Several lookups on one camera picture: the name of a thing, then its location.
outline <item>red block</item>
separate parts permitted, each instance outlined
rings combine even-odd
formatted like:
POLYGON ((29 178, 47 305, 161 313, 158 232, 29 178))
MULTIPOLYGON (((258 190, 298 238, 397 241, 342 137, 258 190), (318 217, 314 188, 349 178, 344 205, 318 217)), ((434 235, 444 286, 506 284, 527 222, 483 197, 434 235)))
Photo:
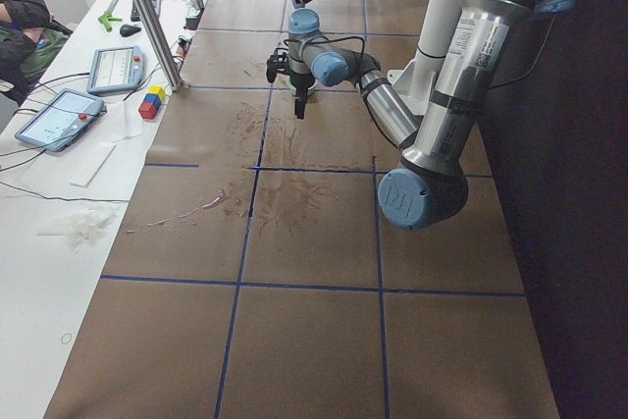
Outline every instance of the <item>red block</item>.
POLYGON ((139 106, 139 114, 144 120, 152 120, 157 116, 157 107, 154 103, 142 102, 139 106))

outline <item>cable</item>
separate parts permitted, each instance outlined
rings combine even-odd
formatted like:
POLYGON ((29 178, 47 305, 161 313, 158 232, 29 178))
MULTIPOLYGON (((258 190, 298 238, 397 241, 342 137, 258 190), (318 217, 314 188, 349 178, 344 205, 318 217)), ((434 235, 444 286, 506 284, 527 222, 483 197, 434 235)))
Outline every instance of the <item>cable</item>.
POLYGON ((43 149, 44 147, 49 146, 50 144, 54 144, 55 142, 63 141, 64 139, 67 139, 69 137, 78 136, 81 132, 82 132, 82 130, 79 130, 77 132, 74 132, 72 134, 68 134, 67 136, 60 137, 59 139, 55 139, 54 141, 50 141, 50 142, 47 142, 45 144, 41 144, 39 146, 27 147, 25 149, 18 149, 17 151, 11 151, 11 152, 7 152, 5 154, 0 154, 0 157, 7 157, 7 156, 11 156, 13 154, 19 154, 20 152, 32 151, 34 149, 43 149))
POLYGON ((74 113, 75 115, 79 115, 79 114, 85 114, 87 117, 100 117, 103 115, 103 113, 107 113, 106 111, 102 111, 100 113, 85 113, 85 112, 77 112, 76 110, 66 110, 64 108, 59 108, 55 105, 53 105, 52 103, 46 103, 46 102, 40 102, 39 100, 35 100, 34 98, 30 98, 28 97, 25 101, 31 101, 31 102, 35 102, 35 103, 39 103, 41 105, 43 105, 46 108, 54 108, 55 110, 59 110, 60 112, 65 112, 65 113, 74 113))
POLYGON ((129 203, 128 200, 106 200, 99 198, 66 198, 63 196, 46 196, 41 193, 37 193, 36 191, 27 190, 25 188, 21 188, 19 186, 11 185, 10 183, 0 181, 0 185, 7 186, 8 188, 12 188, 14 190, 23 191, 24 193, 29 193, 31 195, 37 196, 39 198, 43 198, 44 200, 61 200, 61 201, 92 201, 96 203, 129 203))
MULTIPOLYGON (((362 58, 364 58, 364 50, 366 48, 366 40, 362 37, 362 36, 344 36, 342 38, 336 38, 336 39, 329 39, 326 38, 322 41, 315 41, 317 39, 320 39, 321 36, 314 36, 313 38, 310 38, 308 40, 306 40, 303 43, 303 46, 306 46, 308 44, 331 44, 331 43, 340 43, 342 41, 349 41, 351 39, 357 39, 362 43, 362 47, 360 48, 360 60, 358 61, 357 64, 357 70, 359 71, 360 67, 362 66, 362 58)), ((284 45, 286 46, 286 48, 289 48, 289 44, 290 43, 300 43, 301 40, 300 39, 285 39, 284 40, 284 45)))
POLYGON ((18 108, 13 111, 13 116, 15 117, 18 114, 23 115, 24 112, 39 113, 39 110, 35 110, 34 108, 18 108))
POLYGON ((51 82, 56 82, 57 80, 69 79, 69 78, 80 78, 83 76, 89 76, 89 74, 90 73, 68 74, 66 76, 60 76, 59 78, 47 80, 46 82, 38 82, 37 85, 34 87, 34 89, 30 93, 35 92, 39 87, 43 87, 44 85, 47 85, 48 83, 51 83, 51 82))
POLYGON ((541 47, 539 48, 537 57, 534 58, 534 61, 532 62, 532 66, 530 66, 530 69, 528 69, 528 71, 526 71, 524 74, 522 74, 518 78, 507 80, 506 82, 502 82, 497 85, 490 86, 489 90, 493 90, 494 88, 506 87, 507 85, 512 85, 516 82, 519 82, 520 80, 525 79, 534 71, 534 69, 537 67, 537 63, 539 62, 539 59, 541 58, 541 54, 543 53, 543 50, 545 49, 546 44, 548 43, 548 39, 550 38, 551 28, 553 27, 554 20, 556 20, 556 17, 551 18, 551 22, 549 23, 549 26, 548 26, 548 31, 546 32, 546 37, 543 39, 543 43, 541 43, 541 47))
POLYGON ((38 152, 38 153, 37 153, 37 154, 35 154, 34 156, 32 156, 32 157, 30 157, 30 158, 26 159, 25 161, 23 161, 23 162, 21 162, 21 163, 19 163, 19 164, 15 164, 15 165, 13 165, 13 166, 10 166, 10 167, 5 167, 4 169, 0 169, 0 172, 10 171, 11 169, 15 169, 16 167, 23 166, 24 164, 27 164, 27 163, 29 163, 30 161, 35 160, 36 158, 38 158, 38 157, 39 157, 41 154, 43 154, 44 152, 46 152, 46 150, 45 150, 45 149, 43 149, 41 152, 38 152))
POLYGON ((136 92, 139 92, 140 90, 142 90, 146 84, 148 83, 148 81, 150 80, 150 78, 153 77, 153 74, 155 74, 157 71, 159 71, 161 69, 161 66, 158 64, 157 66, 155 66, 155 68, 150 72, 150 74, 148 76, 146 76, 146 79, 144 79, 142 82, 140 82, 136 88, 134 88, 131 92, 129 92, 127 95, 125 95, 125 98, 123 98, 123 102, 126 101, 129 97, 131 97, 133 94, 135 94, 136 92))
POLYGON ((46 88, 48 91, 54 93, 55 95, 57 94, 57 91, 54 88, 49 87, 45 83, 42 83, 40 86, 46 88))
POLYGON ((366 111, 369 112, 369 116, 371 117, 371 121, 373 122, 373 124, 375 125, 375 128, 377 128, 377 131, 380 132, 380 134, 384 137, 384 139, 386 141, 388 141, 392 147, 394 147, 395 149, 398 149, 398 146, 396 144, 394 144, 394 142, 386 135, 386 133, 380 128, 380 124, 377 123, 377 120, 375 119, 375 115, 373 115, 373 112, 371 111, 371 108, 369 107, 368 103, 364 102, 364 106, 366 107, 366 111))

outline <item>person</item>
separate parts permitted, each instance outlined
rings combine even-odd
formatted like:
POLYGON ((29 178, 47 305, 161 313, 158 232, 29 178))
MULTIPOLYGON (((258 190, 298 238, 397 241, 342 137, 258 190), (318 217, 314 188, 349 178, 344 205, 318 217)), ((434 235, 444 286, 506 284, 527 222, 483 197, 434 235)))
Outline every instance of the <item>person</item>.
POLYGON ((44 0, 0 0, 0 79, 13 85, 5 95, 24 101, 29 85, 63 47, 68 33, 63 29, 44 0))

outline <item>person's arm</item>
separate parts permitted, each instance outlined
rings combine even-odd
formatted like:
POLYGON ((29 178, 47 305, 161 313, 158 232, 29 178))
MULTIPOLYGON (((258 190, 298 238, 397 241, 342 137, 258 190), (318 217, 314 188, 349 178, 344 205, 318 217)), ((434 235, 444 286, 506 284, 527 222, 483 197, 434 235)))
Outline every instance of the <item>person's arm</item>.
POLYGON ((37 28, 25 28, 22 30, 22 33, 25 34, 30 41, 36 43, 39 41, 41 33, 43 33, 43 26, 38 26, 37 28))
POLYGON ((4 22, 6 24, 12 24, 13 19, 11 18, 11 14, 4 6, 4 3, 0 3, 0 22, 4 22))
POLYGON ((44 0, 0 0, 0 20, 20 28, 47 26, 50 12, 44 0))
POLYGON ((23 31, 11 31, 9 37, 0 42, 0 67, 19 68, 20 64, 35 50, 36 42, 23 31))

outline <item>grid of blue lines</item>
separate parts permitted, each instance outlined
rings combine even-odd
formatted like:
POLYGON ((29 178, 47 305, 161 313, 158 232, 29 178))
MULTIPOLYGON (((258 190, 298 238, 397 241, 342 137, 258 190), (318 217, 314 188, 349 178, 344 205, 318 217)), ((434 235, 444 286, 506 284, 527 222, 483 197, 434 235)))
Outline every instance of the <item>grid of blue lines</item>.
MULTIPOLYGON (((359 33, 364 35, 365 39, 368 39, 368 21, 367 21, 367 12, 368 5, 366 0, 363 2, 363 18, 364 18, 364 31, 359 33)), ((286 7, 284 7, 284 14, 282 18, 282 25, 284 24, 284 18, 286 16, 286 7)), ((205 30, 214 30, 213 28, 202 28, 205 30)), ((229 31, 242 31, 242 32, 261 32, 260 30, 246 30, 246 29, 229 29, 229 31)), ((284 30, 275 30, 271 32, 280 32, 286 33, 284 30)), ((407 36, 403 34, 394 34, 391 36, 407 36)), ((255 173, 255 179, 253 183, 253 190, 251 194, 251 202, 248 210, 248 218, 246 224, 246 230, 244 233, 244 241, 242 243, 242 251, 240 255, 239 268, 237 273, 236 282, 224 282, 224 281, 213 281, 213 280, 189 280, 189 279, 165 279, 165 278, 150 278, 150 277, 131 277, 131 276, 116 276, 116 275, 103 275, 101 279, 105 280, 117 280, 117 281, 127 281, 127 282, 153 282, 153 283, 166 283, 166 284, 191 284, 191 285, 205 285, 205 286, 220 286, 220 287, 234 287, 235 295, 234 295, 234 303, 232 308, 231 320, 229 325, 229 331, 227 336, 225 355, 222 365, 221 371, 221 379, 220 386, 218 390, 218 396, 216 400, 216 408, 214 412, 214 419, 219 419, 223 394, 225 390, 225 382, 227 379, 227 371, 229 367, 230 353, 232 340, 234 335, 234 326, 236 323, 236 314, 237 314, 237 305, 239 301, 239 293, 241 288, 274 288, 274 289, 305 289, 305 290, 330 290, 330 291, 353 291, 353 292, 374 292, 379 295, 379 311, 380 311, 380 329, 381 329, 381 349, 382 349, 382 365, 383 365, 383 394, 384 394, 384 408, 385 408, 385 419, 390 419, 391 411, 390 411, 390 395, 389 395, 389 372, 388 372, 388 354, 387 354, 387 346, 386 346, 386 315, 384 308, 384 296, 389 293, 397 293, 397 294, 414 294, 414 295, 446 295, 446 296, 487 296, 487 297, 525 297, 523 293, 516 292, 477 292, 477 291, 453 291, 453 290, 435 290, 435 289, 395 289, 395 288, 385 288, 384 285, 384 273, 382 267, 382 250, 381 250, 381 224, 380 224, 380 211, 379 205, 377 201, 377 176, 385 174, 386 172, 377 170, 377 158, 373 156, 372 158, 372 169, 370 171, 344 171, 344 170, 319 170, 319 169, 299 169, 299 168, 272 168, 272 167, 262 167, 262 156, 264 153, 264 144, 266 140, 266 131, 269 121, 269 116, 271 112, 271 103, 273 99, 274 90, 286 90, 285 87, 274 87, 273 85, 269 85, 269 87, 225 87, 225 86, 202 86, 202 85, 191 85, 190 88, 203 88, 203 89, 237 89, 237 90, 248 90, 248 89, 260 89, 260 90, 269 90, 268 103, 266 106, 266 115, 264 119, 264 127, 262 132, 262 138, 259 146, 259 154, 257 158, 257 165, 250 168, 251 172, 255 173), (246 253, 248 249, 248 238, 249 232, 251 228, 251 223, 253 219, 253 212, 255 207, 255 196, 257 194, 257 186, 259 183, 259 177, 262 172, 302 172, 302 173, 334 173, 334 174, 363 174, 363 175, 371 175, 373 178, 373 211, 375 218, 375 238, 376 238, 376 247, 377 247, 377 265, 378 265, 378 286, 376 288, 360 288, 360 287, 341 287, 341 286, 309 286, 309 285, 294 285, 294 284, 266 284, 266 283, 253 283, 253 282, 244 282, 242 280, 242 274, 244 272, 244 265, 246 261, 246 253)), ((345 90, 334 90, 337 93, 354 93, 351 91, 345 90)), ((199 167, 195 164, 159 164, 159 163, 151 163, 146 164, 146 166, 154 166, 154 167, 199 167)), ((476 179, 490 179, 492 176, 488 175, 467 175, 468 178, 476 178, 476 179)))

